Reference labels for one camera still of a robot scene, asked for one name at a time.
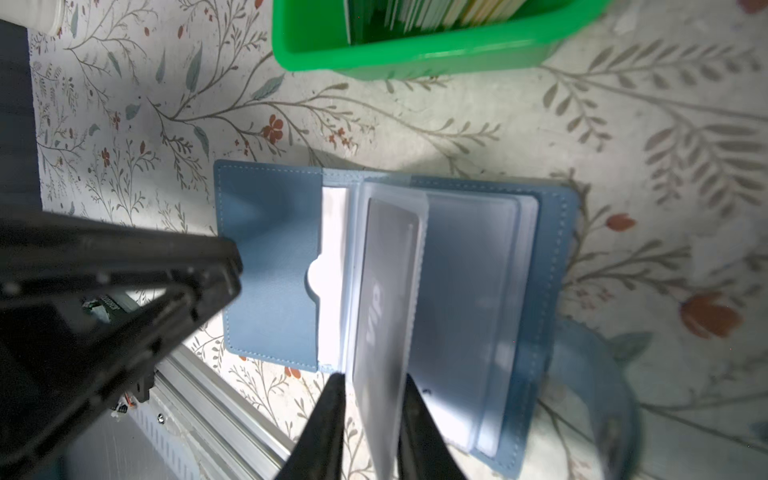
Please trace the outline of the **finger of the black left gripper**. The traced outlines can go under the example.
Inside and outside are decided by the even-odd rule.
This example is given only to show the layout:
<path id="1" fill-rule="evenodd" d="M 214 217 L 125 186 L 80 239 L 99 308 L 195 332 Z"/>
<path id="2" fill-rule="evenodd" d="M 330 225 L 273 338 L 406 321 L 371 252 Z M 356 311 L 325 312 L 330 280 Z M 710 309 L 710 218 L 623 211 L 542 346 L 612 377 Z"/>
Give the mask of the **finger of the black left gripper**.
<path id="1" fill-rule="evenodd" d="M 226 238 L 132 228 L 23 206 L 1 209 L 1 305 L 111 290 L 179 288 L 221 309 L 241 291 Z"/>
<path id="2" fill-rule="evenodd" d="M 111 320 L 103 292 L 2 295 L 2 478 L 36 474 L 239 292 L 173 285 Z"/>

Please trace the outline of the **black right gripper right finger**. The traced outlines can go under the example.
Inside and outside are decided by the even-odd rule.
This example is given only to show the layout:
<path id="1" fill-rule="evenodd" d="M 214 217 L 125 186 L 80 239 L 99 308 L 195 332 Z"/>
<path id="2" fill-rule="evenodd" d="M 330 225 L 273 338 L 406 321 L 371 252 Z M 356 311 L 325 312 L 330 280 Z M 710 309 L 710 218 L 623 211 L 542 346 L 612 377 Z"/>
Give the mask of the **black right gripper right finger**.
<path id="1" fill-rule="evenodd" d="M 466 479 L 409 374 L 406 375 L 397 465 L 400 479 Z"/>

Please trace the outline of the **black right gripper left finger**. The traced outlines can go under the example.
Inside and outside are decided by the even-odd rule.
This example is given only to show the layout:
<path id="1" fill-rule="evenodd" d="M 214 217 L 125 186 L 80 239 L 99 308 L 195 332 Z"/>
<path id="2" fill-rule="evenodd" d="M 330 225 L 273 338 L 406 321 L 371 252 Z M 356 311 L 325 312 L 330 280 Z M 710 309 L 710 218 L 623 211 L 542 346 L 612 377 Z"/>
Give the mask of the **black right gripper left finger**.
<path id="1" fill-rule="evenodd" d="M 275 480 L 342 478 L 345 376 L 332 374 L 298 442 Z"/>

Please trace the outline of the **black VIP card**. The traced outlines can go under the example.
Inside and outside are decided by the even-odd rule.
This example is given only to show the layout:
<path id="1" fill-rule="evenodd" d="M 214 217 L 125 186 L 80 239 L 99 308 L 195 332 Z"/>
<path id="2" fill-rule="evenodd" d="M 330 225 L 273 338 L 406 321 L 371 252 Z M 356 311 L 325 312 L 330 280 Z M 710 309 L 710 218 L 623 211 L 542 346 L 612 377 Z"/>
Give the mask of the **black VIP card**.
<path id="1" fill-rule="evenodd" d="M 368 202 L 352 384 L 378 479 L 395 463 L 421 227 L 411 210 Z"/>

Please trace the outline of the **blue leather card holder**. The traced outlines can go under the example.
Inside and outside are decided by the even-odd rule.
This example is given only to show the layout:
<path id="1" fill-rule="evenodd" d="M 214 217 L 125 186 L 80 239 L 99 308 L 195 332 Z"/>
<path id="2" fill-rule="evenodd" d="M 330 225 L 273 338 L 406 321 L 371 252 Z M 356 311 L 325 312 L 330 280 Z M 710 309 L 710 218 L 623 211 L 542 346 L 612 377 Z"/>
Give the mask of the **blue leather card holder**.
<path id="1" fill-rule="evenodd" d="M 521 184 L 243 163 L 214 167 L 217 227 L 244 266 L 227 349 L 352 384 L 372 198 L 422 219 L 406 375 L 443 437 L 507 476 L 522 468 L 545 375 L 587 406 L 603 474 L 627 479 L 639 410 L 611 349 L 556 316 L 581 200 Z"/>

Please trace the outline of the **green plastic card tray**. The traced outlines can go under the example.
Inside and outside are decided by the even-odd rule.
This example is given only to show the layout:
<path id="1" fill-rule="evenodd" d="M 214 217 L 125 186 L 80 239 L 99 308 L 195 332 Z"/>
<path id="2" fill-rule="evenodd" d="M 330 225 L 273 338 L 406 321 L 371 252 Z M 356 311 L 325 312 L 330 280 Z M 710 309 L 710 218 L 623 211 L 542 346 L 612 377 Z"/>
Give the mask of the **green plastic card tray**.
<path id="1" fill-rule="evenodd" d="M 352 45 L 340 1 L 277 1 L 272 48 L 291 72 L 391 80 L 532 68 L 598 19 L 606 1 L 528 1 L 505 23 Z"/>

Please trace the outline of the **stack of cards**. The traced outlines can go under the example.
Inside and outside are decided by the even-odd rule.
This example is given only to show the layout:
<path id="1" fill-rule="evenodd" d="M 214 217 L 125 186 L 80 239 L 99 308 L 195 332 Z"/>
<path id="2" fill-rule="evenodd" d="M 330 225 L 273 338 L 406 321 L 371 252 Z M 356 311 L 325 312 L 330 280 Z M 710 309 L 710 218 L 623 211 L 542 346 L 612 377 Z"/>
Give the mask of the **stack of cards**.
<path id="1" fill-rule="evenodd" d="M 525 0 L 350 0 L 344 3 L 352 45 L 496 24 Z"/>

